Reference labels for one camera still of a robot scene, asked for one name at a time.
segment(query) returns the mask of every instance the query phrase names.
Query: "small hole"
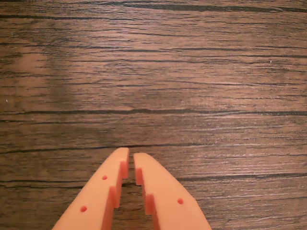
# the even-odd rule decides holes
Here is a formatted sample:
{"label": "small hole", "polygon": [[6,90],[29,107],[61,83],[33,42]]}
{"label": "small hole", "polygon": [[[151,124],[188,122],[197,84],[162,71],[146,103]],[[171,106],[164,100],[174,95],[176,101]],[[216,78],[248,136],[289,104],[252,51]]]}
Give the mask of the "small hole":
{"label": "small hole", "polygon": [[86,206],[82,206],[81,208],[80,208],[80,211],[81,212],[85,212],[87,210],[87,207]]}
{"label": "small hole", "polygon": [[182,205],[182,204],[183,204],[183,199],[179,198],[179,199],[177,200],[177,202],[180,203],[180,204]]}

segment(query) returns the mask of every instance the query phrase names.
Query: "wood grain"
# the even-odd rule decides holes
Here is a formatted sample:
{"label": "wood grain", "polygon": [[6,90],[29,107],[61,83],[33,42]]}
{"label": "wood grain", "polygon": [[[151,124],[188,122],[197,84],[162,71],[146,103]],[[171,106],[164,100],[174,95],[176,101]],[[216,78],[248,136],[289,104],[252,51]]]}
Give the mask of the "wood grain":
{"label": "wood grain", "polygon": [[[0,3],[0,229],[51,229],[117,147],[213,230],[307,228],[304,0]],[[113,230],[153,230],[133,159]]]}

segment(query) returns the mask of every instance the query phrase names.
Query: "dark wood grain line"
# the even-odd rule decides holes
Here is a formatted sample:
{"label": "dark wood grain line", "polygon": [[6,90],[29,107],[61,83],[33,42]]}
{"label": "dark wood grain line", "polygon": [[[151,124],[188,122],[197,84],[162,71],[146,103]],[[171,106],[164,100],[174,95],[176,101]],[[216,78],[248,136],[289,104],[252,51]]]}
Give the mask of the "dark wood grain line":
{"label": "dark wood grain line", "polygon": [[192,110],[192,109],[165,109],[165,110],[149,110],[149,109],[133,109],[133,110],[70,110],[70,111],[27,111],[18,113],[16,115],[33,115],[33,114],[63,114],[63,115],[76,115],[76,114],[209,114],[209,115],[272,115],[272,116],[307,116],[307,111],[205,111],[205,110]]}
{"label": "dark wood grain line", "polygon": [[129,4],[131,1],[111,1],[111,2],[83,2],[83,4],[124,6],[129,8],[145,8],[153,10],[169,11],[195,11],[195,12],[261,12],[261,13],[278,13],[278,12],[307,12],[307,9],[288,8],[288,7],[249,7],[249,6],[212,6],[212,5],[175,5],[175,4]]}
{"label": "dark wood grain line", "polygon": [[106,17],[60,17],[43,15],[19,15],[19,14],[0,14],[0,19],[52,19],[52,20],[109,20],[109,21],[135,21],[131,18],[106,18]]}
{"label": "dark wood grain line", "polygon": [[[179,182],[196,182],[196,181],[221,181],[221,180],[240,180],[240,179],[268,179],[268,178],[290,178],[290,177],[307,177],[307,173],[272,173],[272,174],[239,174],[239,175],[224,175],[224,176],[203,176],[203,177],[179,177],[176,178]],[[46,180],[10,180],[0,181],[2,184],[10,183],[44,183],[44,184],[67,184],[74,182],[87,182],[86,180],[74,181],[46,181]]]}

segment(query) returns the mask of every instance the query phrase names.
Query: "wooden surface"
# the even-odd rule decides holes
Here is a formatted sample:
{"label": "wooden surface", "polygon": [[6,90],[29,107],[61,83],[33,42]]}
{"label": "wooden surface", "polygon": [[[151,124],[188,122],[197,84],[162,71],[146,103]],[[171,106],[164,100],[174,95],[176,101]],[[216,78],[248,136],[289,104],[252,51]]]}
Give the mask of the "wooden surface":
{"label": "wooden surface", "polygon": [[[307,229],[305,0],[0,2],[0,229],[49,230],[117,147],[213,230]],[[112,230],[152,230],[133,161]]]}

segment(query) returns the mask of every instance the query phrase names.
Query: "orange plastic part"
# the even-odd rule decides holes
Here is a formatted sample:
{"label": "orange plastic part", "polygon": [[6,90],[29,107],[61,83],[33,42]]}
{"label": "orange plastic part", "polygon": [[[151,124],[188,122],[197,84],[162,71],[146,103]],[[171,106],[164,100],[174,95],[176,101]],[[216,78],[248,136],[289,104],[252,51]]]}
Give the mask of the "orange plastic part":
{"label": "orange plastic part", "polygon": [[128,177],[129,149],[115,150],[86,183],[53,230],[110,230]]}
{"label": "orange plastic part", "polygon": [[134,164],[145,212],[153,216],[155,230],[211,230],[197,201],[159,162],[136,153]]}

